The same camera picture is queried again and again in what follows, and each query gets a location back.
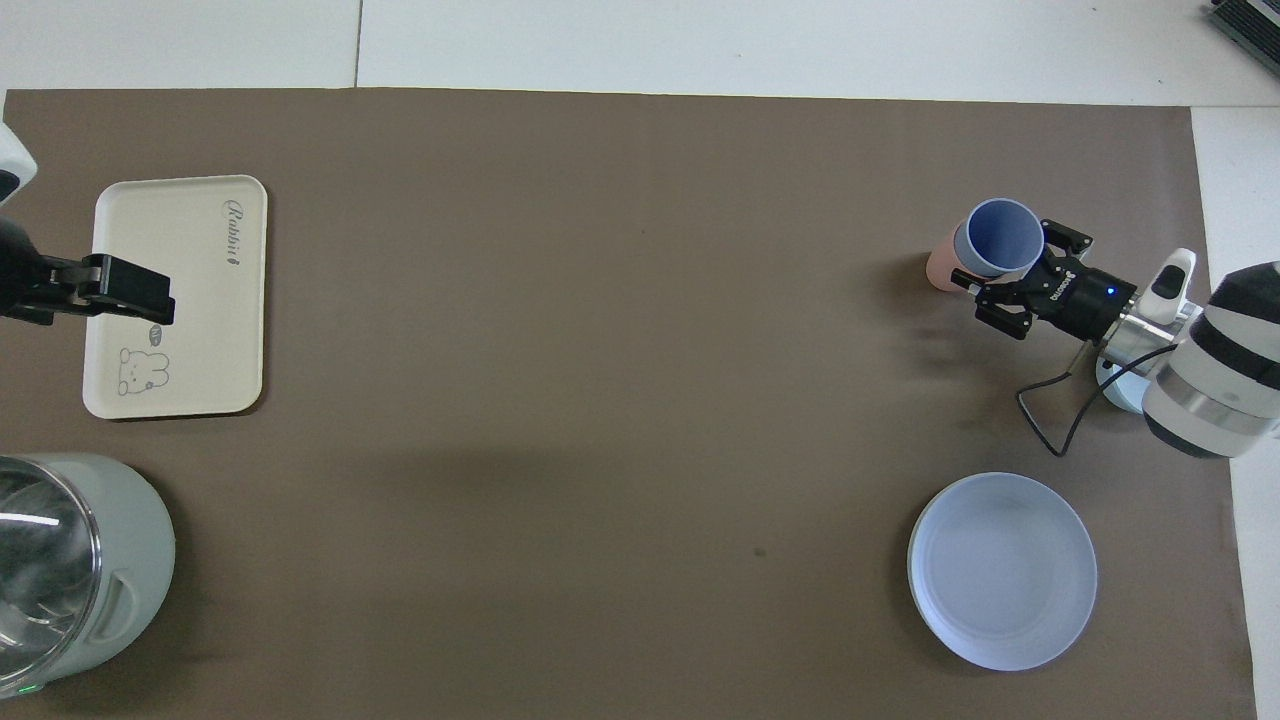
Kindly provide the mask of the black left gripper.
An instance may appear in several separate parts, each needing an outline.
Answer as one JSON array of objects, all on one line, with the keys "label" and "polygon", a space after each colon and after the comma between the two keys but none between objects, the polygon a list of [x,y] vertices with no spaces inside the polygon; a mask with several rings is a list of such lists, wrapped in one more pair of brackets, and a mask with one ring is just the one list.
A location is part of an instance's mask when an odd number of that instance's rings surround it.
[{"label": "black left gripper", "polygon": [[[172,278],[113,255],[88,255],[90,278],[84,299],[105,313],[172,325],[177,301]],[[56,306],[84,306],[82,261],[42,258],[28,233],[15,222],[1,219],[1,314],[28,323],[50,323],[51,313],[26,305],[24,296],[40,286],[40,301]]]}]

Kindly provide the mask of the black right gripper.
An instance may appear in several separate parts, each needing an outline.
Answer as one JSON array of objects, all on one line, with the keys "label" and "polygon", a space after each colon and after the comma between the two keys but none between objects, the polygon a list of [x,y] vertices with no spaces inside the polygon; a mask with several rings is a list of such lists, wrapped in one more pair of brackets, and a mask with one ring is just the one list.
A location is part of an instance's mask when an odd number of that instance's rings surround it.
[{"label": "black right gripper", "polygon": [[1066,334],[1098,343],[1138,293],[1135,284],[1085,266],[1093,238],[1055,220],[1042,220],[1044,279],[975,284],[975,319],[1018,341],[1036,319]]}]

